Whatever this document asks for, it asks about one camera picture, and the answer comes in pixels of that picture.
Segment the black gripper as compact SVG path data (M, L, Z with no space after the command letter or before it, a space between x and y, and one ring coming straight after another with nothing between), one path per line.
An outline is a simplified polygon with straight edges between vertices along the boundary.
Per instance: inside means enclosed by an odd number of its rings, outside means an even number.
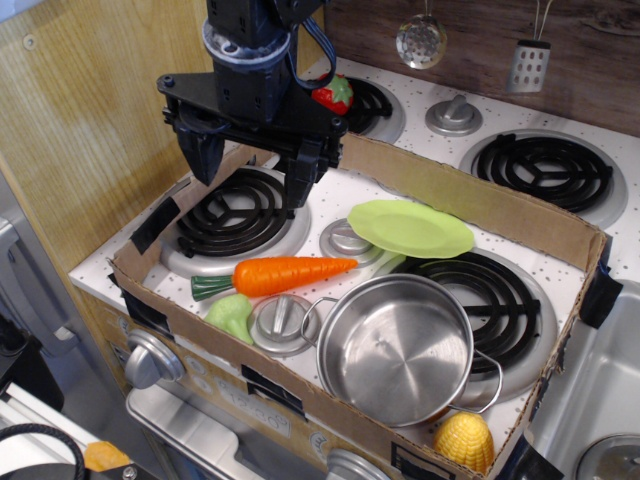
M342 157L347 123L311 98L333 71L319 80L296 72L297 30L276 30L257 46L205 22L203 40L214 67L204 73L158 78L165 120L176 133L193 176L209 186L227 140L277 152L286 160L288 210L305 205L313 186Z

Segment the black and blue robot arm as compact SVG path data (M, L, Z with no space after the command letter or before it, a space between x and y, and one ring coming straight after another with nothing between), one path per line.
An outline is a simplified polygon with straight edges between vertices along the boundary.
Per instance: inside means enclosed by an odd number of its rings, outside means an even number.
M213 69L165 74L157 81L164 116L195 178L209 185L227 141L274 152L285 173L289 210L339 165L348 124L315 101L321 80L297 74L298 30L304 28L331 64L335 49L313 19L319 1L210 1L202 27Z

